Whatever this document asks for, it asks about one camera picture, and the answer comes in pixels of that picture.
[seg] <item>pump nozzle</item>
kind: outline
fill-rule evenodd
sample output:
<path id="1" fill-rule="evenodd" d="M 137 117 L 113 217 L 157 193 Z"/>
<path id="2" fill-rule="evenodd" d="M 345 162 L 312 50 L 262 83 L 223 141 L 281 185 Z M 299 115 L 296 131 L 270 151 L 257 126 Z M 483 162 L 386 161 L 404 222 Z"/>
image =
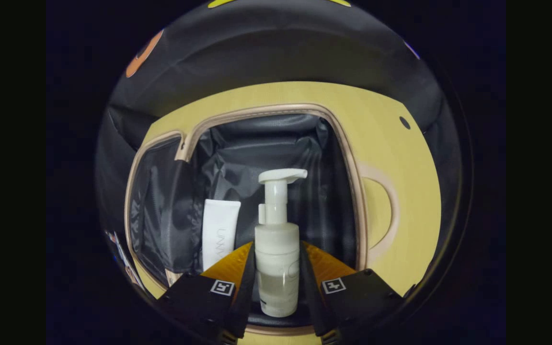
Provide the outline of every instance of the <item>pump nozzle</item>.
<path id="1" fill-rule="evenodd" d="M 259 183 L 265 184 L 265 204 L 259 204 L 259 224 L 287 222 L 287 184 L 307 175 L 304 169 L 277 169 L 259 174 Z"/>

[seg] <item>white plastic bottle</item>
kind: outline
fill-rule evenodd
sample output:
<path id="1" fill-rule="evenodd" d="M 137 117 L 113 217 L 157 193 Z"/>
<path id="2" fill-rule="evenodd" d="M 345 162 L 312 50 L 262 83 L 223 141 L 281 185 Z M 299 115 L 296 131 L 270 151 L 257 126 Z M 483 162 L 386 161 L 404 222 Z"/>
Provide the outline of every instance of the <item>white plastic bottle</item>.
<path id="1" fill-rule="evenodd" d="M 303 169 L 268 170 L 259 175 L 259 183 L 265 184 L 265 204 L 259 205 L 254 253 L 261 310 L 269 316 L 289 316 L 298 308 L 299 227 L 287 223 L 287 184 L 307 175 Z"/>

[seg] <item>white tube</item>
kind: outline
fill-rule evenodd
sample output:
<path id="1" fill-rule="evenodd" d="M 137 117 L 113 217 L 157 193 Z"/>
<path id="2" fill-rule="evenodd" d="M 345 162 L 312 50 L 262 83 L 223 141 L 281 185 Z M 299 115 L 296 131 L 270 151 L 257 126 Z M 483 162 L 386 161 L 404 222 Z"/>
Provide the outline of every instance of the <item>white tube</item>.
<path id="1" fill-rule="evenodd" d="M 204 271 L 234 250 L 239 201 L 206 199 L 202 223 Z"/>

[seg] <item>open bag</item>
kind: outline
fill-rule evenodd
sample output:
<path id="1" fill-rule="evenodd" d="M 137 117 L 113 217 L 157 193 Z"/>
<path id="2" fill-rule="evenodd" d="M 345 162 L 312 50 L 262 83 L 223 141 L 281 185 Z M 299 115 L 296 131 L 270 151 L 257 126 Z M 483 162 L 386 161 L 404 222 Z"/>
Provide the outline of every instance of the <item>open bag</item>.
<path id="1" fill-rule="evenodd" d="M 289 186 L 300 239 L 351 268 L 372 268 L 397 293 L 423 277 L 440 230 L 440 189 L 425 139 L 399 102 L 312 81 L 221 92 L 155 122 L 132 164 L 125 232 L 138 275 L 160 297 L 182 273 L 199 274 L 205 199 L 241 201 L 235 247 L 254 238 L 258 175 L 308 171 Z M 303 294 L 285 318 L 253 295 L 250 332 L 311 333 Z"/>

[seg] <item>bag handle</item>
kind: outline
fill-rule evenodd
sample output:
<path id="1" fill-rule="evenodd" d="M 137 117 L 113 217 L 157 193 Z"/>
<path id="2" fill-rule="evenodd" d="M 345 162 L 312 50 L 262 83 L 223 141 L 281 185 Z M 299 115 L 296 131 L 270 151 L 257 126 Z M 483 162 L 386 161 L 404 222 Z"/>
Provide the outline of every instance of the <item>bag handle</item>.
<path id="1" fill-rule="evenodd" d="M 389 229 L 387 229 L 385 236 L 383 236 L 383 238 L 381 238 L 380 241 L 371 248 L 369 247 L 368 243 L 368 260 L 366 260 L 366 262 L 368 264 L 371 264 L 381 255 L 383 255 L 393 244 L 393 240 L 395 239 L 395 236 L 397 234 L 397 228 L 399 227 L 399 199 L 397 198 L 397 192 L 393 181 L 391 181 L 391 179 L 382 170 L 363 163 L 357 164 L 357 170 L 359 171 L 359 175 L 361 175 L 362 178 L 375 181 L 383 186 L 383 188 L 385 188 L 387 192 L 387 197 L 389 198 L 389 203 L 391 205 L 391 223 L 389 225 Z"/>

